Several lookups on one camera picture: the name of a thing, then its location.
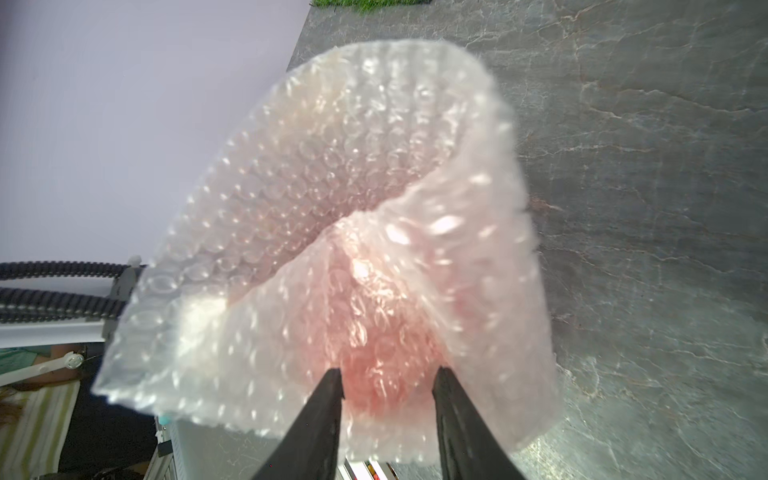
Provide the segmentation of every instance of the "artificial grass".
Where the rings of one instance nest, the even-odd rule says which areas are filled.
[[[389,7],[391,5],[416,5],[430,3],[432,0],[314,0],[316,7],[357,7],[359,10]]]

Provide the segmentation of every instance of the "marble countertop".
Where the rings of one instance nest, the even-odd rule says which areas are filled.
[[[480,57],[517,111],[565,396],[563,419],[516,455],[530,480],[765,478],[766,15],[759,0],[310,12],[292,66],[356,41],[442,39]],[[243,462],[227,442],[211,455]]]

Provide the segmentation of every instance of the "bubble wrap sheet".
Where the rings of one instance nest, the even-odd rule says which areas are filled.
[[[282,435],[340,366],[340,455],[434,462],[451,366],[512,451],[558,409],[511,112],[463,50],[334,49],[227,142],[134,291],[94,391]]]

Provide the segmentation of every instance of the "white clamp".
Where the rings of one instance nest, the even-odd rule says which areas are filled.
[[[3,373],[0,375],[0,386],[18,383],[23,380],[30,379],[33,376],[53,372],[54,370],[58,369],[76,369],[83,364],[83,360],[84,359],[81,354],[70,352],[60,358],[53,359],[48,362],[28,366],[23,369],[14,370],[13,372]]]

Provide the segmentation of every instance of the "white wall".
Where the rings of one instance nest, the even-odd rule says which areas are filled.
[[[0,3],[0,262],[147,259],[310,7]]]

